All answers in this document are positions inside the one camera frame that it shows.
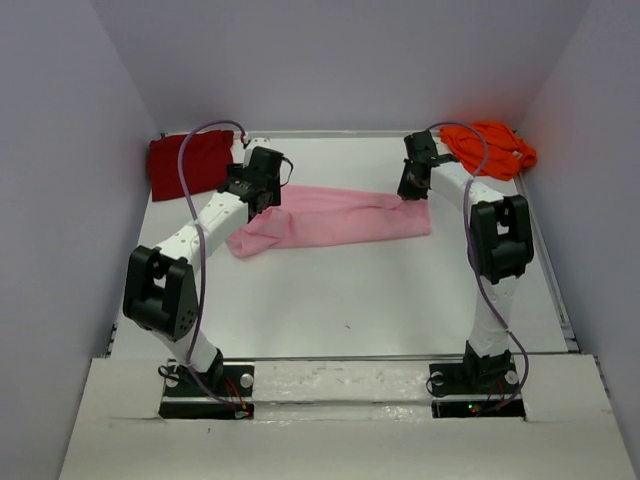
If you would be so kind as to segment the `pink t shirt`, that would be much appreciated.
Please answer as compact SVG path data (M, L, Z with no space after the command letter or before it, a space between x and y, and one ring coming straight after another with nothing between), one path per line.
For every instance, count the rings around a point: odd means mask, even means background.
M269 249L324 248L427 236L428 203L395 194L286 186L282 203L234 232L226 245L237 258Z

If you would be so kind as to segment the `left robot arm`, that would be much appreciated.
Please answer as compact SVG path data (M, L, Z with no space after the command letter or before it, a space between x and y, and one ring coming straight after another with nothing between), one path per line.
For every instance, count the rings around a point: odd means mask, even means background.
M209 395L221 383L221 351L201 331L206 262L218 247L254 217L281 203L279 151L253 146L242 164L228 167L227 179L205 206L171 237L130 254L123 315L159 338L173 358L188 368L186 381Z

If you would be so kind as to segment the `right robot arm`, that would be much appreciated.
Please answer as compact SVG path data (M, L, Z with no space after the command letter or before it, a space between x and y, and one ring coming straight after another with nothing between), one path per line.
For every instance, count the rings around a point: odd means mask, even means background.
M460 379L468 390L482 392L510 364L508 317L517 281L534 256L528 202L476 181L453 155L438 153L427 130L406 136L404 145L399 196L417 201L436 193L463 214L478 299Z

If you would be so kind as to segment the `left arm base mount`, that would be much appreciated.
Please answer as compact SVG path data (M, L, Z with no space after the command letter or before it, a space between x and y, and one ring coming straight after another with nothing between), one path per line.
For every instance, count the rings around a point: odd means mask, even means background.
M212 378L198 380L175 360L157 369L163 380L159 416L171 420L251 420L255 364L225 362Z

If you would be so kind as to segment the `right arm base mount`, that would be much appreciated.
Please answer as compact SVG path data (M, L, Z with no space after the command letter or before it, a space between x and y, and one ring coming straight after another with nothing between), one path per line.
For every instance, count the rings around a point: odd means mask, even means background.
M425 388L435 419L524 419L519 380L509 350L480 357L467 344L461 360L429 365Z

